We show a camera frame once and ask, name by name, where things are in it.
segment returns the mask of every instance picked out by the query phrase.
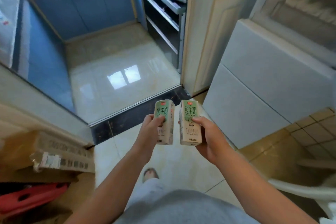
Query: red object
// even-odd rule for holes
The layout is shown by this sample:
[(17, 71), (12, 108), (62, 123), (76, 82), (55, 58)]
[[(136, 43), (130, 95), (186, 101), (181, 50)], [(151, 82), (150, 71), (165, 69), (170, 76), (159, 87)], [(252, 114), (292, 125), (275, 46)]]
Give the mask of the red object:
[(65, 183), (33, 186), (0, 196), (0, 214), (6, 217), (25, 212), (58, 198), (68, 189)]

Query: person's right arm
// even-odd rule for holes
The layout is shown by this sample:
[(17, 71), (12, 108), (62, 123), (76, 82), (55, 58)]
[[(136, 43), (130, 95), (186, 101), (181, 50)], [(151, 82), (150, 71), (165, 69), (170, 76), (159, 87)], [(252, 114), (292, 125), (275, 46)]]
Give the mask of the person's right arm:
[(193, 118), (205, 129), (197, 150), (221, 171), (245, 212), (261, 224), (316, 224), (308, 214), (264, 180), (227, 143), (220, 129), (205, 117)]

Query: green and white milk carton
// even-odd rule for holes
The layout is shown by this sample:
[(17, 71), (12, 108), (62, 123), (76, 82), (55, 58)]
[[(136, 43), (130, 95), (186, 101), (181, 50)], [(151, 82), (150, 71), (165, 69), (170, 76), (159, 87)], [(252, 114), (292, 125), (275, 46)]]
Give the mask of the green and white milk carton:
[(180, 144), (199, 145), (202, 143), (201, 125), (192, 121), (192, 117), (199, 117), (198, 102), (182, 100), (180, 109)]
[(155, 103), (154, 118), (164, 115), (166, 118), (161, 126), (157, 127), (159, 140), (157, 144), (172, 145), (174, 132), (175, 105), (171, 100), (161, 100)]

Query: person's left hand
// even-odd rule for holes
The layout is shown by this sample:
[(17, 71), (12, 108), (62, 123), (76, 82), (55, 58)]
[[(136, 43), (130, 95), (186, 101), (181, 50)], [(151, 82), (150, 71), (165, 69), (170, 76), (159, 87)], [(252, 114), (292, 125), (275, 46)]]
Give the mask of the person's left hand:
[(143, 120), (138, 137), (132, 146), (132, 149), (138, 152), (146, 163), (151, 159), (154, 147), (159, 139), (158, 126), (161, 125), (164, 120), (165, 116), (154, 119), (153, 114), (147, 115)]

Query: oven handle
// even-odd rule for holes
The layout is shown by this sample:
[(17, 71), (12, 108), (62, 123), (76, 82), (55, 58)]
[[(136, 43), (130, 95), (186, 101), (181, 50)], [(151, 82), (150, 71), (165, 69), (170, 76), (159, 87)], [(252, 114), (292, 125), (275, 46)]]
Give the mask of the oven handle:
[(147, 0), (147, 1), (155, 8), (155, 10), (157, 10), (163, 16), (163, 18), (165, 18), (169, 22), (170, 25), (173, 26), (173, 28), (179, 31), (178, 24), (175, 21), (173, 21), (172, 18), (170, 18), (170, 16), (166, 14), (154, 0)]

